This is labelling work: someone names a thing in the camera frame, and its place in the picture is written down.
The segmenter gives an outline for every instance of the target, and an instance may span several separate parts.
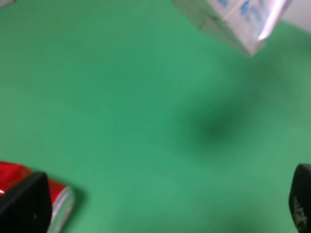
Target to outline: metal can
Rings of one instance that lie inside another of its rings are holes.
[[[0,162],[0,195],[26,179],[32,171],[19,164]],[[52,201],[52,219],[48,233],[60,233],[67,221],[73,205],[74,192],[70,186],[49,179],[50,197]]]

